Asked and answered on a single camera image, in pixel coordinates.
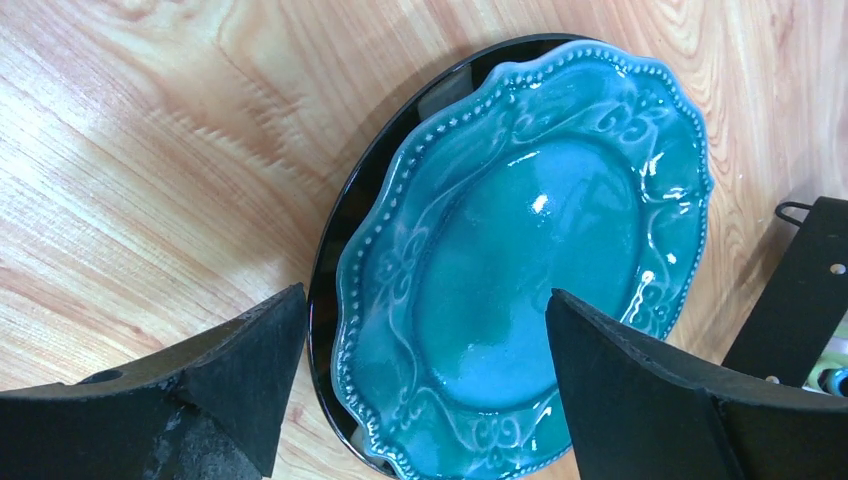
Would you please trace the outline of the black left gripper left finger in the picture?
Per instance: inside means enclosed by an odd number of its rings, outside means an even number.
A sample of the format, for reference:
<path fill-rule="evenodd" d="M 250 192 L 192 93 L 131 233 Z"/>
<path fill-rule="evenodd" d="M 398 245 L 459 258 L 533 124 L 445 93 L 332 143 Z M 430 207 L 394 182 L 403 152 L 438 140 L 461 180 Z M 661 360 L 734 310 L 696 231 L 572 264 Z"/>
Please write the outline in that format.
<path fill-rule="evenodd" d="M 292 285 L 154 354 L 1 395 L 5 479 L 263 479 L 308 326 Z"/>

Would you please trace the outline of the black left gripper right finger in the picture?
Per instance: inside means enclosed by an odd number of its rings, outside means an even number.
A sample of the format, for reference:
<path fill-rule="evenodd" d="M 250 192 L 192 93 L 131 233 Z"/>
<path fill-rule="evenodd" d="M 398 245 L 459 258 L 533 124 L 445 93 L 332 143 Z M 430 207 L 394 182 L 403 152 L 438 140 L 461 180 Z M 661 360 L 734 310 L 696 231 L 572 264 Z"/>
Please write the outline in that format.
<path fill-rule="evenodd" d="M 702 360 L 556 289 L 550 351 L 584 479 L 843 479 L 845 399 Z"/>

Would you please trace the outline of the black bottom plate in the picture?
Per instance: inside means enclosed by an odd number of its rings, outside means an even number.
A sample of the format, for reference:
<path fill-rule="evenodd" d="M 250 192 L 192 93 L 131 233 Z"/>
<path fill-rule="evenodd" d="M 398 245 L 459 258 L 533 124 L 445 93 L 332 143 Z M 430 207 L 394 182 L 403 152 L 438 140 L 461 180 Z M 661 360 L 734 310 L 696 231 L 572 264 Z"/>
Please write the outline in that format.
<path fill-rule="evenodd" d="M 374 204 L 391 156 L 411 131 L 441 107 L 470 94 L 502 62 L 535 59 L 559 45 L 582 40 L 573 33 L 538 33 L 515 37 L 486 48 L 474 48 L 425 76 L 427 82 L 409 96 L 364 149 L 330 211 L 317 248 L 307 303 L 307 355 L 312 385 L 335 443 L 374 471 L 379 479 L 395 479 L 395 470 L 381 458 L 369 458 L 354 445 L 355 419 L 337 400 L 331 382 L 332 350 L 338 325 L 336 267 L 341 251 Z"/>

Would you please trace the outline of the teal scalloped plate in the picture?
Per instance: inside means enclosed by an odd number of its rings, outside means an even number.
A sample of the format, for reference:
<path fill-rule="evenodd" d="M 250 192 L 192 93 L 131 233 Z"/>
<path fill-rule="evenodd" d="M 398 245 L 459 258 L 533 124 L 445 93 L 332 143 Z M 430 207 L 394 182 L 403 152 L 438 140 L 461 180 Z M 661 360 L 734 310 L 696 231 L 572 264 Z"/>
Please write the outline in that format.
<path fill-rule="evenodd" d="M 336 269 L 331 380 L 401 479 L 513 479 L 570 449 L 554 289 L 657 339 L 705 248 L 702 114 L 596 40 L 501 61 L 395 151 Z"/>

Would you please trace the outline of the light green mug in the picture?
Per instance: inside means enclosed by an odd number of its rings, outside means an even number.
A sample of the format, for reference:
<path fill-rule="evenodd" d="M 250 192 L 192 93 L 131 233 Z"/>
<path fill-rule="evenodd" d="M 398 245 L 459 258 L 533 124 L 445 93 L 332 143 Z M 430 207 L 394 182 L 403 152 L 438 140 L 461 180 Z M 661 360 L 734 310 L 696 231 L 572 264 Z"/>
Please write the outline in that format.
<path fill-rule="evenodd" d="M 804 386 L 829 395 L 847 396 L 847 355 L 824 352 L 807 375 Z"/>

